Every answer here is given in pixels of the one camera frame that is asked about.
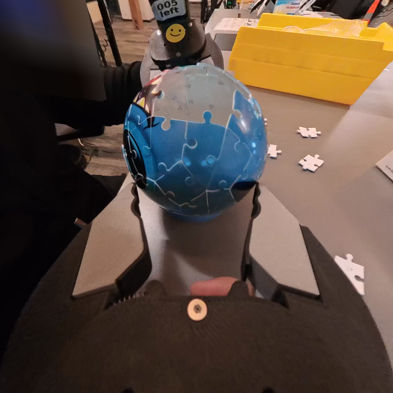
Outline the white paper sheet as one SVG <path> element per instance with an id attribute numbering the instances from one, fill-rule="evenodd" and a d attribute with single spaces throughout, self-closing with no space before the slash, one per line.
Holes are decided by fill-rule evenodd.
<path id="1" fill-rule="evenodd" d="M 257 27 L 259 19 L 254 18 L 223 18 L 215 26 L 215 31 L 237 32 L 241 27 Z"/>

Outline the blue puzzle ball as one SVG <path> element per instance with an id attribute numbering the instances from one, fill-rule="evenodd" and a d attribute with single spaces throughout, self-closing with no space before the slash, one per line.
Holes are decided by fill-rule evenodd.
<path id="1" fill-rule="evenodd" d="M 142 192 L 183 215 L 223 212 L 260 179 L 267 120 L 251 91 L 206 63 L 159 73 L 135 96 L 122 151 Z"/>

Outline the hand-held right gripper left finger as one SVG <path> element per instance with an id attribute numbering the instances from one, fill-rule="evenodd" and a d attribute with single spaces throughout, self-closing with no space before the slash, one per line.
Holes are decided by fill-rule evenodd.
<path id="1" fill-rule="evenodd" d="M 109 292 L 132 297 L 152 271 L 137 186 L 124 186 L 93 220 L 73 297 Z"/>

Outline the blue round ball stand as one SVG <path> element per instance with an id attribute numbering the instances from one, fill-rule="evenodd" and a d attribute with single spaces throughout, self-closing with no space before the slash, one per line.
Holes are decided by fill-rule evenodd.
<path id="1" fill-rule="evenodd" d="M 208 215 L 183 215 L 169 210 L 164 210 L 164 212 L 174 219 L 177 219 L 182 222 L 189 222 L 189 223 L 207 222 L 218 217 L 221 214 L 221 212 L 219 212 L 219 213 L 208 214 Z"/>

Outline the yellow plastic bin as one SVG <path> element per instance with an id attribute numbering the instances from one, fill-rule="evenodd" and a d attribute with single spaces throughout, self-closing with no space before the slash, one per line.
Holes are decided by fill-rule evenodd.
<path id="1" fill-rule="evenodd" d="M 393 30 L 386 22 L 358 37 L 282 30 L 333 19 L 263 13 L 257 27 L 239 29 L 228 69 L 244 85 L 352 105 L 392 62 Z"/>

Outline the person's left forearm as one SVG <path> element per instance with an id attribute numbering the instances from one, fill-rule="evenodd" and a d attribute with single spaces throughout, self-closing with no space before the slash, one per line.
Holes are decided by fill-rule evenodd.
<path id="1" fill-rule="evenodd" d="M 132 101 L 142 89 L 140 69 L 141 61 L 104 68 L 106 99 L 99 112 L 102 126 L 124 123 Z"/>

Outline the clear plastic bag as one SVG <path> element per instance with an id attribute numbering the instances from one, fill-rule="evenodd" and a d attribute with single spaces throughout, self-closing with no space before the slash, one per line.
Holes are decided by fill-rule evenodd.
<path id="1" fill-rule="evenodd" d="M 282 30 L 286 32 L 317 34 L 328 36 L 342 36 L 342 37 L 358 37 L 360 33 L 368 27 L 368 23 L 363 20 L 343 20 L 333 19 L 332 22 L 312 26 L 312 27 L 298 27 L 286 26 Z"/>

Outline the person's right hand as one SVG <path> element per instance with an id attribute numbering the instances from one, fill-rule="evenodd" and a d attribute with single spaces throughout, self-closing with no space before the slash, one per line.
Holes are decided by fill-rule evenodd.
<path id="1" fill-rule="evenodd" d="M 232 285 L 237 282 L 236 278 L 218 277 L 206 281 L 194 282 L 190 287 L 191 296 L 226 296 L 231 290 Z"/>

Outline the blue white packet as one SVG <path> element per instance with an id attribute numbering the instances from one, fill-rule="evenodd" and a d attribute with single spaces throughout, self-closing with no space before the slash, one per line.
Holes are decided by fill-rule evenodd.
<path id="1" fill-rule="evenodd" d="M 298 15 L 307 0 L 275 0 L 274 14 Z"/>

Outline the wooden post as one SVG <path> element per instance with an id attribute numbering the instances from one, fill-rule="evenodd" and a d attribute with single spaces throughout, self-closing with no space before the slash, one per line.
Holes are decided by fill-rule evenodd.
<path id="1" fill-rule="evenodd" d="M 134 27 L 136 30 L 144 30 L 144 22 L 143 22 L 143 16 L 141 13 L 141 8 L 140 8 L 140 3 L 138 0 L 128 0 L 129 2 L 129 7 L 130 7 L 130 13 L 131 13 L 131 19 L 134 23 Z"/>

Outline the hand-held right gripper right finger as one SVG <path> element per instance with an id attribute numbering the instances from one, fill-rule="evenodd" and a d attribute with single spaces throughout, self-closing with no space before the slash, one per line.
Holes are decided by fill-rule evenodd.
<path id="1" fill-rule="evenodd" d="M 281 291 L 319 297 L 299 221 L 259 183 L 254 187 L 252 203 L 242 280 L 248 280 L 263 298 L 274 298 Z"/>

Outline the white instruction sheet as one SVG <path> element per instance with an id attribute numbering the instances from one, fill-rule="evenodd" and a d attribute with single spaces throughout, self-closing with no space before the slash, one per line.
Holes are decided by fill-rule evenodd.
<path id="1" fill-rule="evenodd" d="M 391 181 L 393 181 L 393 151 L 381 158 L 376 167 L 385 174 Z"/>

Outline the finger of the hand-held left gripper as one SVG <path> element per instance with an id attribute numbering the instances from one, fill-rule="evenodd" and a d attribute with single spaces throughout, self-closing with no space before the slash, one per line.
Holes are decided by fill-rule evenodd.
<path id="1" fill-rule="evenodd" d="M 143 60 L 140 67 L 141 85 L 144 87 L 150 80 L 150 72 L 154 69 L 154 62 L 152 60 Z"/>
<path id="2" fill-rule="evenodd" d="M 201 63 L 211 64 L 224 68 L 222 52 L 209 33 L 205 34 L 205 43 L 201 53 Z"/>

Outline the black metal frame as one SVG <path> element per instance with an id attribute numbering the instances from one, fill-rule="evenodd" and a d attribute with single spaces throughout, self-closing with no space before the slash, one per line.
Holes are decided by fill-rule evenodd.
<path id="1" fill-rule="evenodd" d="M 95 45 L 97 49 L 97 54 L 102 67 L 109 67 L 105 53 L 108 47 L 111 48 L 111 53 L 114 58 L 114 63 L 116 66 L 122 65 L 122 60 L 117 46 L 115 34 L 112 28 L 112 18 L 109 11 L 107 1 L 104 0 L 87 0 L 86 5 L 90 15 L 90 22 L 92 26 L 93 36 L 95 40 Z M 104 27 L 104 44 L 101 44 L 100 38 L 96 32 L 95 24 L 102 22 Z"/>

